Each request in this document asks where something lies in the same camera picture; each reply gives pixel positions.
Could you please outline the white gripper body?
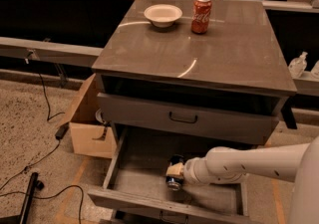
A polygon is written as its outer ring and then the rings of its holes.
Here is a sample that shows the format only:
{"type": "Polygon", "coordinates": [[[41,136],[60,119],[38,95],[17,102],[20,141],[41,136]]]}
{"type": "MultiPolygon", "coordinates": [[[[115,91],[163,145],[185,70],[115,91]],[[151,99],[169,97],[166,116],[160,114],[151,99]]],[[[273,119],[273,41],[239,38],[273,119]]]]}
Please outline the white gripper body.
{"type": "Polygon", "coordinates": [[[183,167],[184,180],[190,184],[208,184],[210,174],[204,158],[189,159],[183,167]]]}

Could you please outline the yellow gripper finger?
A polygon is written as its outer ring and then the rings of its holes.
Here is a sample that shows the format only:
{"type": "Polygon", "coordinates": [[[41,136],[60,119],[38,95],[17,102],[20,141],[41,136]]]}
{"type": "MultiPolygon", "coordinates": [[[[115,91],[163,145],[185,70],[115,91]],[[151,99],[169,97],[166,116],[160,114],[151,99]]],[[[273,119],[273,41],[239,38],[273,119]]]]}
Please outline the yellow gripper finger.
{"type": "Polygon", "coordinates": [[[167,168],[166,175],[174,178],[183,178],[183,163],[170,165],[167,168]]]}

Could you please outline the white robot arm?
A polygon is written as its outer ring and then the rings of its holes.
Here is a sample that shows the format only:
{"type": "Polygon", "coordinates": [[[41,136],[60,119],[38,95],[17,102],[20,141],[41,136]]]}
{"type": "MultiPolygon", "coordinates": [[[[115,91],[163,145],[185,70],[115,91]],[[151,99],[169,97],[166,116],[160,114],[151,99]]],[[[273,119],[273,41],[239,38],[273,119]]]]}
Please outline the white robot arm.
{"type": "Polygon", "coordinates": [[[170,165],[166,175],[189,184],[230,184],[254,174],[294,184],[288,224],[319,224],[319,137],[309,143],[238,150],[214,147],[170,165]]]}

